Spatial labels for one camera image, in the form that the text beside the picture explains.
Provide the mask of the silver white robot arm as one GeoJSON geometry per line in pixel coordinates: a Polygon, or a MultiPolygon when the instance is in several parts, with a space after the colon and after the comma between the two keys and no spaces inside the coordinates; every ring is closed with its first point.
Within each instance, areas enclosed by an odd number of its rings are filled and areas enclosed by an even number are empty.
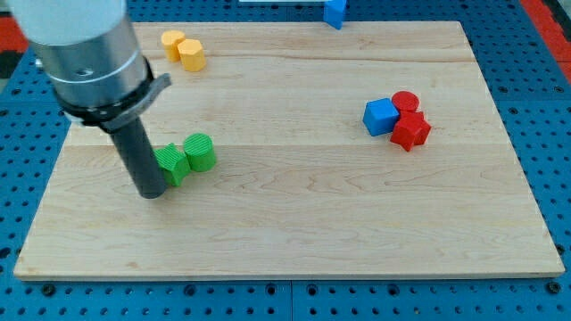
{"type": "Polygon", "coordinates": [[[72,120],[112,133],[170,86],[143,56],[125,0],[10,0],[54,94],[72,120]]]}

